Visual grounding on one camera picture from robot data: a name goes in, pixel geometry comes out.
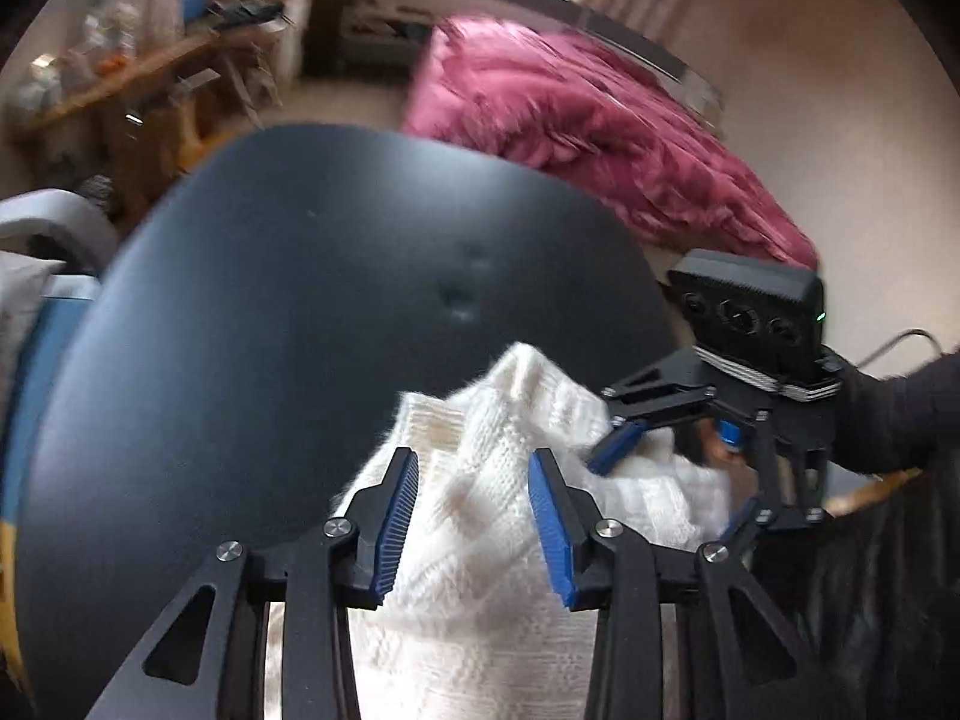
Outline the person right hand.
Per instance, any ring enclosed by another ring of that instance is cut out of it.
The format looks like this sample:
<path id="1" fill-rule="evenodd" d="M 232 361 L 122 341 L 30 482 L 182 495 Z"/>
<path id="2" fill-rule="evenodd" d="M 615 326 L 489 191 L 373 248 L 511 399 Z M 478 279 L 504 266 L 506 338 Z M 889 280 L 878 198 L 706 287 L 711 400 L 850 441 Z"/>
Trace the person right hand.
<path id="1" fill-rule="evenodd" d="M 722 440 L 712 419 L 700 419 L 697 422 L 698 439 L 703 449 L 704 461 L 708 465 L 743 466 L 742 454 Z"/>

